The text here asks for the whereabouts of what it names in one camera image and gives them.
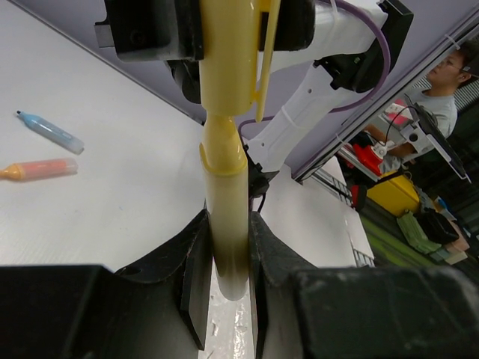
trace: white table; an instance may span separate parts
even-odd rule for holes
[[[0,23],[0,165],[67,156],[79,163],[71,177],[1,181],[0,264],[102,263],[114,271],[181,231],[204,204],[202,128],[11,3],[0,1]],[[70,155],[26,129],[17,109],[76,135],[84,153]],[[357,214],[347,227],[342,203],[288,171],[272,181],[268,225],[317,266],[354,265],[351,235],[364,235]],[[219,331],[208,329],[201,356],[214,348],[210,359],[231,358],[237,343],[244,355],[236,358],[252,358],[251,334],[239,329],[250,320],[248,298],[226,302],[215,286],[210,318]],[[232,313],[241,313],[236,324]]]

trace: yellow plastic tube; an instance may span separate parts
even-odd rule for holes
[[[219,287],[235,301],[248,280],[248,161],[232,117],[208,114],[200,153]]]
[[[230,300],[244,296],[248,280],[248,161],[233,116],[246,113],[256,97],[260,8],[269,6],[269,0],[200,0],[207,110],[200,153],[219,288]]]
[[[244,114],[254,100],[259,0],[200,0],[204,59],[201,104],[223,116]]]

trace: orange marker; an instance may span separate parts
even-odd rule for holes
[[[76,174],[77,169],[78,165],[74,159],[49,159],[47,161],[14,163],[0,171],[0,178],[17,181],[35,180]]]

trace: blue marker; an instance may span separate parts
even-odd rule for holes
[[[59,144],[76,155],[83,152],[83,147],[85,146],[83,142],[70,133],[65,132],[63,129],[59,129],[54,124],[35,114],[26,114],[21,111],[17,111],[17,114],[32,131],[48,138],[50,141]]]

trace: man's arm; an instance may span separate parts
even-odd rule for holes
[[[375,127],[373,125],[367,125],[364,130],[368,131],[370,133],[370,135],[373,136],[373,138],[376,141],[382,142],[382,143],[385,144],[386,136],[385,136],[384,133],[379,131],[377,129],[377,127]],[[401,144],[400,146],[397,146],[397,147],[389,150],[388,154],[396,156],[396,157],[403,158],[403,157],[409,156],[409,155],[411,155],[415,152],[416,152],[415,148],[411,144],[406,143],[406,144]]]

